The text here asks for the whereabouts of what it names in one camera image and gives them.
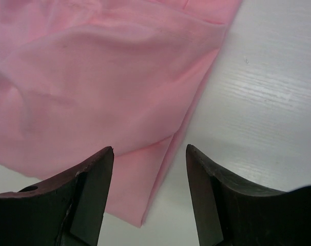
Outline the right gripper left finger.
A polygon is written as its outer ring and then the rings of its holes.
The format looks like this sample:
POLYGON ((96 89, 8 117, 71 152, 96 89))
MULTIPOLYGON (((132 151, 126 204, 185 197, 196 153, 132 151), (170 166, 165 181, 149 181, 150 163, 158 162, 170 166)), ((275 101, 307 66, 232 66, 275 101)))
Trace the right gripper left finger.
POLYGON ((0 193, 0 245, 97 245, 113 162, 105 147, 51 178, 0 193))

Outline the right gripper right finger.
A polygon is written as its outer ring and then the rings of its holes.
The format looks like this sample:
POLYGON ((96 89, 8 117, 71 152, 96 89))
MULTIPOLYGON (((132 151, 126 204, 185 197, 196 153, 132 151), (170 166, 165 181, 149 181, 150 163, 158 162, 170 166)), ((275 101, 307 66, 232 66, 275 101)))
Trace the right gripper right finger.
POLYGON ((311 186, 256 184, 193 145, 186 168, 200 245, 311 245, 311 186))

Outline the pink t-shirt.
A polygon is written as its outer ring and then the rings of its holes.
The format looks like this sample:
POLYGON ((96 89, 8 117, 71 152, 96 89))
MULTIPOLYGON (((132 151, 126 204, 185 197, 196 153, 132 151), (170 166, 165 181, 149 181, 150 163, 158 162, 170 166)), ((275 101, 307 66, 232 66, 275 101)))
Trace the pink t-shirt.
POLYGON ((49 178, 111 146, 140 227, 240 1, 0 1, 0 165, 49 178))

